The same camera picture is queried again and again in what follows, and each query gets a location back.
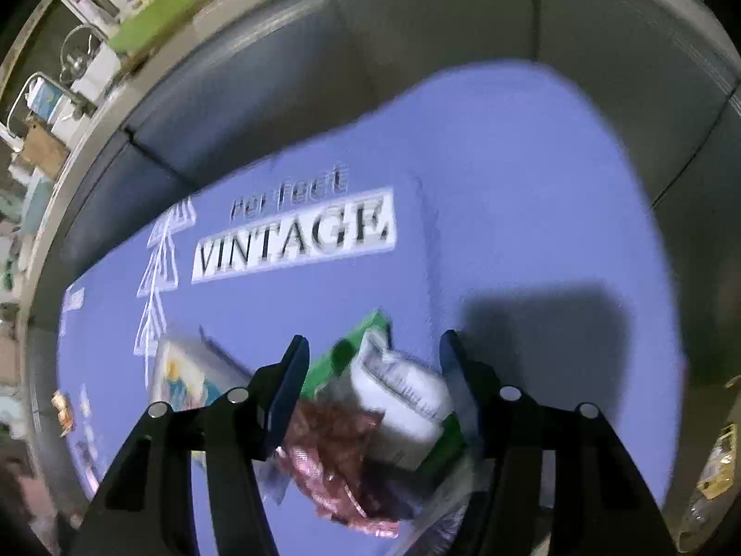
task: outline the crumpled wrapper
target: crumpled wrapper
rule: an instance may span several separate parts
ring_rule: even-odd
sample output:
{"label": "crumpled wrapper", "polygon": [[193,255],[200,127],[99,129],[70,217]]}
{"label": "crumpled wrapper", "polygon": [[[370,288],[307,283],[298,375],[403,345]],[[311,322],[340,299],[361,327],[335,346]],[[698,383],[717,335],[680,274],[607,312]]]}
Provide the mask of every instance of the crumpled wrapper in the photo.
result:
{"label": "crumpled wrapper", "polygon": [[316,514],[376,537],[397,537],[399,521],[383,515],[362,468],[383,414],[345,404],[299,399],[277,455]]}

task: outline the snack package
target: snack package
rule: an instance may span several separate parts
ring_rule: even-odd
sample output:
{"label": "snack package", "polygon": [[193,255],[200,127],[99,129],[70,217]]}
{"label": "snack package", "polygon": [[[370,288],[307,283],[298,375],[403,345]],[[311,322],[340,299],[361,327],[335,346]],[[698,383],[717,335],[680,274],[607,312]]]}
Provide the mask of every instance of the snack package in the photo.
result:
{"label": "snack package", "polygon": [[464,449],[440,375],[388,348],[390,322],[375,310],[309,367],[301,396],[384,411],[373,459],[425,477],[441,473]]}
{"label": "snack package", "polygon": [[[165,334],[158,341],[149,403],[166,401],[175,411],[202,408],[234,387],[246,387],[252,374],[234,362],[203,331],[198,337]],[[203,452],[193,459],[206,466]],[[283,502],[290,477],[277,466],[275,456],[266,462],[253,461],[262,498]]]}
{"label": "snack package", "polygon": [[377,328],[363,335],[358,354],[328,382],[320,399],[356,404],[384,413],[370,456],[405,470],[417,470],[443,433],[453,403],[443,378],[388,349]]}
{"label": "snack package", "polygon": [[299,399],[283,447],[284,470],[316,504],[316,514],[376,537],[396,537],[399,523],[363,482],[363,461],[382,414]]}

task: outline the printed label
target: printed label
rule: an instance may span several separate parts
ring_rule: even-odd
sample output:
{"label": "printed label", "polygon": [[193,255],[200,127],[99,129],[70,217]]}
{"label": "printed label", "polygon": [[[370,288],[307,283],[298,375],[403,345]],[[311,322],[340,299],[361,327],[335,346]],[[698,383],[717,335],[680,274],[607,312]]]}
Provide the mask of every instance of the printed label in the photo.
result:
{"label": "printed label", "polygon": [[263,219],[195,245],[192,282],[358,256],[396,246],[390,188]]}

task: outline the green package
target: green package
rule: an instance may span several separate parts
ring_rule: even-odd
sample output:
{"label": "green package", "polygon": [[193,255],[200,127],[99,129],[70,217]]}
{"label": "green package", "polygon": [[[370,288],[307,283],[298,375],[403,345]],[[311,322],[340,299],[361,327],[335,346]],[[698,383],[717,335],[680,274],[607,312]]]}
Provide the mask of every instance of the green package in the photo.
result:
{"label": "green package", "polygon": [[[301,397],[316,399],[316,394],[327,381],[340,376],[358,354],[363,336],[371,328],[377,328],[384,334],[389,332],[390,322],[380,309],[376,309],[364,318],[347,336],[335,343],[328,354],[323,355],[309,366],[306,380],[301,388]],[[458,419],[455,414],[451,414],[442,423],[442,435],[416,471],[425,477],[437,477],[441,480],[441,477],[463,453],[464,447]]]}

